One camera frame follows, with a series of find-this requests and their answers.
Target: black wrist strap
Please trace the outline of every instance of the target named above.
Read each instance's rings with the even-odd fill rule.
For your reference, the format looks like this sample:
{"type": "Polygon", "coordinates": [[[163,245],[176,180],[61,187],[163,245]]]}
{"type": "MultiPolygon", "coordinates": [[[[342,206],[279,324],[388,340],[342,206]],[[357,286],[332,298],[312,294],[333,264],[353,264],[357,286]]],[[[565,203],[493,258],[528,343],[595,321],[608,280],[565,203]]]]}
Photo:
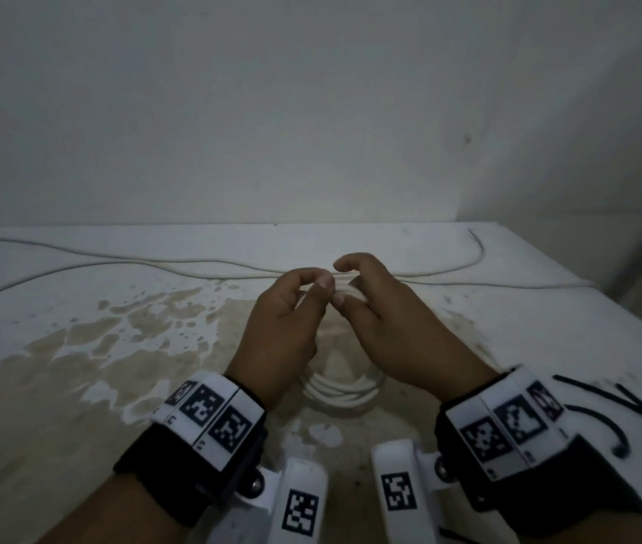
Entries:
{"type": "MultiPolygon", "coordinates": [[[[189,382],[190,386],[185,382],[180,390],[183,387],[199,389],[201,382],[189,382]]],[[[249,390],[239,387],[242,393],[261,404],[249,390]]],[[[172,408],[179,410],[185,402],[193,400],[191,392],[185,393],[180,401],[173,399],[176,396],[176,393],[173,394],[166,405],[171,404],[172,408]]],[[[212,432],[214,427],[223,430],[228,419],[227,415],[224,416],[224,411],[230,408],[231,400],[217,410],[214,419],[209,419],[216,420],[217,424],[213,425],[214,421],[208,421],[203,436],[212,432]]],[[[197,409],[186,409],[185,412],[193,414],[197,409]]],[[[262,417],[243,437],[221,469],[211,465],[198,452],[201,450],[198,448],[201,438],[190,445],[168,427],[161,423],[153,423],[126,450],[114,466],[114,471],[118,474],[134,473],[147,492],[173,519],[185,527],[194,527],[209,505],[222,505],[235,491],[243,476],[260,462],[263,443],[268,435],[263,427],[264,420],[263,412],[262,417]]],[[[218,436],[218,439],[225,445],[232,442],[232,437],[223,439],[223,436],[218,436]]],[[[213,440],[213,443],[217,446],[219,441],[213,440]]]]}
{"type": "Polygon", "coordinates": [[[515,389],[510,382],[503,381],[517,380],[519,384],[520,374],[502,374],[489,384],[441,406],[435,427],[438,447],[445,468],[457,477],[472,507],[479,512],[497,509],[514,531],[531,538],[555,534],[602,509],[642,513],[642,499],[636,491],[584,438],[571,434],[569,427],[562,429],[563,407],[539,381],[532,382],[529,376],[527,378],[526,384],[517,387],[519,396],[511,394],[500,408],[491,408],[486,416],[480,414],[479,422],[472,421],[462,428],[450,419],[452,409],[457,405],[465,408],[478,400],[476,397],[489,397],[495,393],[500,397],[503,393],[500,389],[515,389]],[[526,416],[528,407],[530,418],[526,427],[530,429],[537,420],[541,424],[531,433],[542,438],[549,431],[548,437],[555,436],[558,443],[564,444],[543,461],[525,457],[527,445],[534,442],[533,439],[525,440],[520,431],[515,433],[516,427],[510,428],[519,417],[526,416]],[[489,423],[495,426],[492,431],[484,425],[489,423]],[[493,432],[507,442],[500,443],[490,437],[493,432]],[[475,454],[476,445],[484,449],[484,453],[475,454]],[[512,465],[513,452],[522,452],[520,457],[526,465],[511,470],[512,474],[505,474],[504,470],[512,465]]]}

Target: white wall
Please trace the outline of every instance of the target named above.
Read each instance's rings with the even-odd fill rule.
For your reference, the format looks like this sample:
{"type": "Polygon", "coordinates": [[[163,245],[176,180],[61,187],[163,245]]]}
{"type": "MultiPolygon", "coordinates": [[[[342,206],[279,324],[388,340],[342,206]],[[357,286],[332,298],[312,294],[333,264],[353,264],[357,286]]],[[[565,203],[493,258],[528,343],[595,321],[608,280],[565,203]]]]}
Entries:
{"type": "Polygon", "coordinates": [[[610,279],[642,0],[0,0],[0,226],[455,218],[610,279]]]}

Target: white table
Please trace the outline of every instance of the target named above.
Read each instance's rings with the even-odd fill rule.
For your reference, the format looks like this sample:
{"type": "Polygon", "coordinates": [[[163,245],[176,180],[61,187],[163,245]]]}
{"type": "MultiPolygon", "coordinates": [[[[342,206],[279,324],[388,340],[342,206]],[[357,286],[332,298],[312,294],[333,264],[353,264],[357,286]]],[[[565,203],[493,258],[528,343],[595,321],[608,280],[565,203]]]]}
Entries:
{"type": "MultiPolygon", "coordinates": [[[[330,267],[343,253],[366,250],[391,271],[416,271],[473,259],[477,249],[467,228],[482,239],[485,259],[437,280],[575,280],[496,223],[0,228],[0,236],[137,257],[224,257],[286,268],[330,267]]],[[[0,244],[0,285],[82,259],[0,244]]],[[[190,269],[247,272],[220,265],[190,269]]],[[[269,283],[210,283],[150,267],[107,265],[0,293],[0,360],[5,359],[0,362],[0,536],[34,538],[79,503],[107,476],[172,385],[198,366],[219,369],[229,360],[243,317],[269,283]],[[199,291],[167,295],[199,286],[199,291]],[[155,297],[150,307],[142,303],[147,297],[155,297]],[[134,309],[133,302],[139,302],[134,309]]],[[[642,322],[595,289],[415,289],[499,367],[524,363],[543,377],[564,374],[613,392],[620,382],[642,398],[642,322]]],[[[610,454],[615,442],[610,430],[580,416],[581,432],[642,496],[642,418],[579,389],[551,387],[565,402],[604,413],[625,431],[633,451],[618,460],[610,454]]],[[[436,407],[425,394],[388,382],[370,411],[332,417],[292,389],[269,417],[266,461],[281,464],[287,456],[306,456],[322,462],[330,473],[322,539],[378,541],[382,528],[369,448],[415,437],[431,450],[436,407]],[[353,504],[344,500],[349,493],[356,494],[353,504]]],[[[457,498],[453,502],[459,505],[457,498]]],[[[499,525],[494,516],[471,516],[463,525],[469,536],[484,542],[510,540],[509,534],[490,532],[499,525]]]]}

